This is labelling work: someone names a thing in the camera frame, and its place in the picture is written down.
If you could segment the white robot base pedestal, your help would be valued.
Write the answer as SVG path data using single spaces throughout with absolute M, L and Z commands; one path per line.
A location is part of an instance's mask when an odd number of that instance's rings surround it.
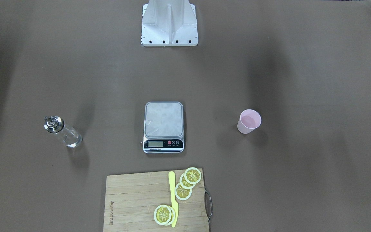
M 150 0 L 142 6 L 141 46 L 182 47 L 198 44 L 194 4 L 188 0 Z

